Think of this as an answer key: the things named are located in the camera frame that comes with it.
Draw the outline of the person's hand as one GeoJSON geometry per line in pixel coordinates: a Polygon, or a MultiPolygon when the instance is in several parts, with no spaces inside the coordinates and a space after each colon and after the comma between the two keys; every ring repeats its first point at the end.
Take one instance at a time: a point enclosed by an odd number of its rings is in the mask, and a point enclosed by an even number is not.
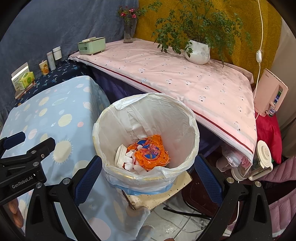
{"type": "Polygon", "coordinates": [[[8,208],[13,215],[13,220],[14,220],[15,225],[18,228],[22,228],[23,227],[23,216],[22,216],[22,213],[19,209],[18,199],[16,198],[16,199],[10,201],[8,203],[8,208]]]}

